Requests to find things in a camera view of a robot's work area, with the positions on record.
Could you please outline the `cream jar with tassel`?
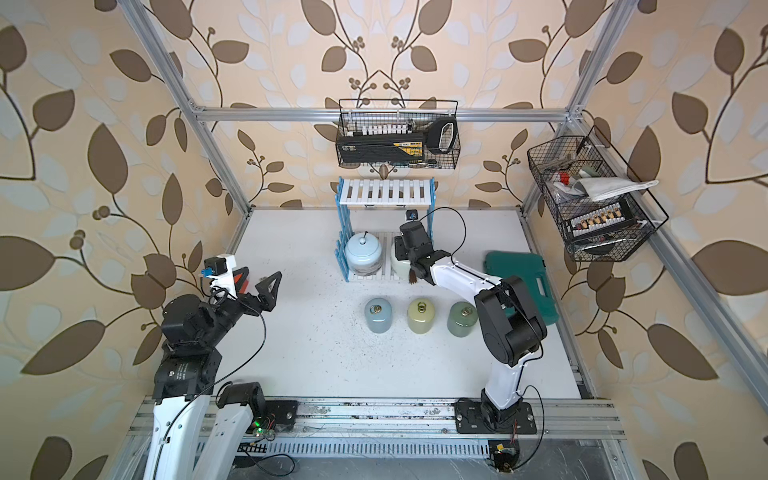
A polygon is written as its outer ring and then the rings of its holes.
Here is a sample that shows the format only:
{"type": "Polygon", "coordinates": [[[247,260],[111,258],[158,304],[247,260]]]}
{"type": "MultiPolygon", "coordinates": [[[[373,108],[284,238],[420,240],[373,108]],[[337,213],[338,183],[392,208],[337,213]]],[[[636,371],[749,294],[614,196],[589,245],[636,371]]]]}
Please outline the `cream jar with tassel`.
{"type": "Polygon", "coordinates": [[[393,238],[392,247],[390,249],[390,259],[392,270],[400,280],[407,281],[409,284],[417,283],[418,277],[411,269],[411,264],[407,258],[407,252],[404,249],[404,243],[401,236],[395,236],[393,238]]]}

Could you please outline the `blue white two-tier shelf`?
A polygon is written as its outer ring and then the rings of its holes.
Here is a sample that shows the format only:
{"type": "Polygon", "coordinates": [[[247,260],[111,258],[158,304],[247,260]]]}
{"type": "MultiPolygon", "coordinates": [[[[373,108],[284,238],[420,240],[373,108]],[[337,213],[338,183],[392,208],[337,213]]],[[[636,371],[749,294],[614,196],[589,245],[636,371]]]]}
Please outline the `blue white two-tier shelf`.
{"type": "Polygon", "coordinates": [[[384,226],[380,223],[359,232],[374,234],[383,247],[381,268],[373,275],[358,276],[348,267],[344,249],[347,241],[357,233],[353,227],[353,212],[365,213],[377,210],[401,212],[406,219],[408,209],[416,209],[419,217],[422,213],[430,214],[436,208],[436,186],[434,179],[352,179],[341,177],[335,191],[336,211],[340,224],[334,256],[340,268],[342,278],[347,281],[397,281],[390,259],[393,238],[400,234],[397,226],[384,226]]]}

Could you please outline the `yellow-green cylindrical tea canister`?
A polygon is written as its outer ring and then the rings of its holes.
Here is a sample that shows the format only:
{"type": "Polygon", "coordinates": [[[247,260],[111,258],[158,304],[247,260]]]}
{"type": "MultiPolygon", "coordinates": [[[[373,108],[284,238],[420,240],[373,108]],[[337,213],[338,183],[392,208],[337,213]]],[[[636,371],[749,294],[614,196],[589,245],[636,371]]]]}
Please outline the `yellow-green cylindrical tea canister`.
{"type": "Polygon", "coordinates": [[[426,334],[433,326],[436,309],[427,298],[413,300],[407,309],[408,326],[415,334],[426,334]]]}

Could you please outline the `blue cylindrical tea canister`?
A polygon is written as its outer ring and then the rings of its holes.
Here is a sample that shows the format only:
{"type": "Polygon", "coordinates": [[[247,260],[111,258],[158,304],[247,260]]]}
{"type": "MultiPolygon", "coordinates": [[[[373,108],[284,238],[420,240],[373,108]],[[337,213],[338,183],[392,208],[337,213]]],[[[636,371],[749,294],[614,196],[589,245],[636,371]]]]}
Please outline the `blue cylindrical tea canister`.
{"type": "Polygon", "coordinates": [[[391,303],[385,298],[373,298],[364,308],[366,325],[376,334],[387,332],[393,322],[391,303]]]}

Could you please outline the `green cylindrical tea canister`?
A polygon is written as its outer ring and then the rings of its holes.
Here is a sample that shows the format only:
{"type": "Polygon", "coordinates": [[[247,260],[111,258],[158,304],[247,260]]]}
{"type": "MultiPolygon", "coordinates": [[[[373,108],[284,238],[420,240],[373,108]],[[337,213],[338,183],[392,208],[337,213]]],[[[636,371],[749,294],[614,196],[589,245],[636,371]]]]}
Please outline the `green cylindrical tea canister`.
{"type": "Polygon", "coordinates": [[[473,304],[456,302],[451,306],[447,319],[449,332],[457,337],[467,337],[478,322],[478,314],[473,304]]]}

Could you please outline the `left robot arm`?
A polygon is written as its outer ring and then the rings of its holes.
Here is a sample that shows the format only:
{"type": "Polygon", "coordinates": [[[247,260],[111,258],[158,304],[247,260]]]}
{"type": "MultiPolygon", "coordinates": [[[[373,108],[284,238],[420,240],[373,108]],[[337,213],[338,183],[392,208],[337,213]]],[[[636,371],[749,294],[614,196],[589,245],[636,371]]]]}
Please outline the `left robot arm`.
{"type": "Polygon", "coordinates": [[[218,343],[245,314],[261,318],[277,305],[282,274],[256,285],[213,284],[207,299],[185,294],[163,309],[163,357],[155,374],[147,479],[225,479],[238,447],[266,409],[261,385],[218,375],[218,343]]]}

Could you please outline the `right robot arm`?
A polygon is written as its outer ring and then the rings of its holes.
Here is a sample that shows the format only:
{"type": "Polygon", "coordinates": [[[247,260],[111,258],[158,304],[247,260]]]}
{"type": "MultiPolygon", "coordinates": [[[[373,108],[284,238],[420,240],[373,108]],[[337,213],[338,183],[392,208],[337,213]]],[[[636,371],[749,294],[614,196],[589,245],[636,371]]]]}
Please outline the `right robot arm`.
{"type": "Polygon", "coordinates": [[[433,246],[422,222],[399,227],[396,254],[410,264],[416,280],[441,287],[471,303],[478,314],[485,346],[495,363],[481,392],[479,413],[487,428],[507,433],[519,422],[525,366],[544,356],[547,325],[524,280],[488,276],[456,261],[452,254],[433,246]]]}

